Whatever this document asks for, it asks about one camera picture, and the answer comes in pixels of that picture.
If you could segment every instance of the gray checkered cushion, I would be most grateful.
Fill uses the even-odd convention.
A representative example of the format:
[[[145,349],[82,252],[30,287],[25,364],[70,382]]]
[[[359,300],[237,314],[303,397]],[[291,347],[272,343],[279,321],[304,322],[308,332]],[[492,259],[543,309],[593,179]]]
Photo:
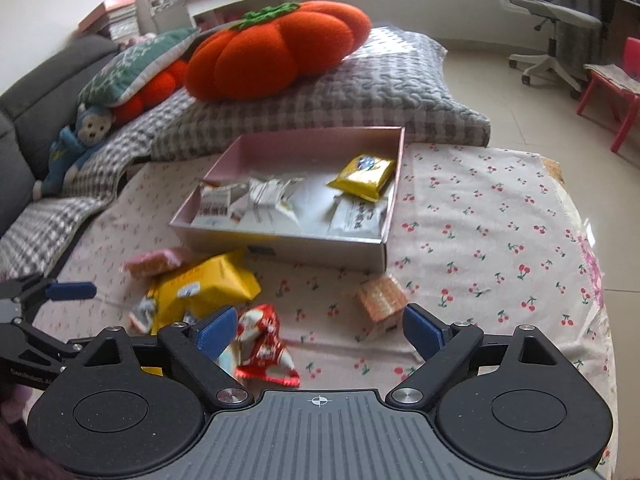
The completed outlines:
[[[154,160],[222,152],[241,134],[328,126],[404,126],[408,142],[486,146],[489,119],[444,83],[446,50],[423,34],[374,28],[337,68],[253,102],[192,100],[152,142]]]
[[[158,131],[190,103],[184,92],[176,92],[117,131],[63,189],[62,198],[29,204],[0,238],[0,275],[50,272],[80,226],[116,199],[127,166],[148,155]]]

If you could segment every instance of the green leaf pattern cushion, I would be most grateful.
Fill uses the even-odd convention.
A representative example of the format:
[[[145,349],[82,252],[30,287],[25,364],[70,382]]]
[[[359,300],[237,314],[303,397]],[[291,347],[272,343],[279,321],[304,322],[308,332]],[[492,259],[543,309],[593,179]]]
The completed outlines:
[[[107,107],[126,103],[184,54],[198,32],[197,28],[170,30],[122,51],[86,84],[78,103]]]

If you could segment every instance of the orange plush pumpkin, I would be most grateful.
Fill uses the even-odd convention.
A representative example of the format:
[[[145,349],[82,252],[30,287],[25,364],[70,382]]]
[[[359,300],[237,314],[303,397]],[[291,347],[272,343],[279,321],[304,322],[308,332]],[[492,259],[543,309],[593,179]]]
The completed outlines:
[[[112,108],[116,126],[129,123],[181,88],[186,69],[186,62],[181,59],[174,61],[138,90],[126,103]]]
[[[184,86],[201,101],[247,101],[274,95],[299,76],[337,66],[369,37],[371,21],[337,2],[304,2],[248,12],[196,49]]]

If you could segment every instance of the red chair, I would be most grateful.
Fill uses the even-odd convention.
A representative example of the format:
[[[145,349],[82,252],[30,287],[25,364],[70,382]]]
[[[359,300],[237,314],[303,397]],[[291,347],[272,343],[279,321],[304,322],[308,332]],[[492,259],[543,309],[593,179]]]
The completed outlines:
[[[623,54],[622,68],[616,65],[591,65],[584,66],[591,74],[591,82],[583,92],[580,104],[576,109],[578,115],[582,115],[584,107],[593,89],[598,83],[622,96],[629,102],[625,120],[620,124],[620,129],[616,138],[611,144],[611,151],[617,153],[618,149],[626,139],[631,126],[636,120],[636,115],[640,109],[640,82],[636,80],[640,76],[640,40],[638,38],[626,38],[625,53]],[[620,115],[613,98],[609,99],[609,106],[613,113],[613,118],[620,123]]]

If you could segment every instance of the white office chair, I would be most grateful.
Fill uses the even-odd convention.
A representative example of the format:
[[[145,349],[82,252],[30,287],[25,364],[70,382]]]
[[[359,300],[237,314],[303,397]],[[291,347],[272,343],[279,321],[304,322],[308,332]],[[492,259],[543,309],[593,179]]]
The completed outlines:
[[[549,20],[554,27],[552,36],[549,38],[546,54],[541,56],[520,56],[519,54],[512,54],[509,56],[509,66],[512,68],[516,68],[518,62],[532,64],[532,66],[522,73],[522,83],[529,85],[531,74],[541,73],[551,69],[571,85],[572,97],[580,97],[580,83],[578,83],[556,59],[557,23],[564,22],[576,25],[577,27],[599,30],[602,26],[600,20],[584,12],[553,4],[552,0],[500,0],[500,4],[505,9],[513,12],[533,14],[534,16],[544,18],[545,22]],[[537,25],[535,29],[540,30],[541,27],[542,23]]]

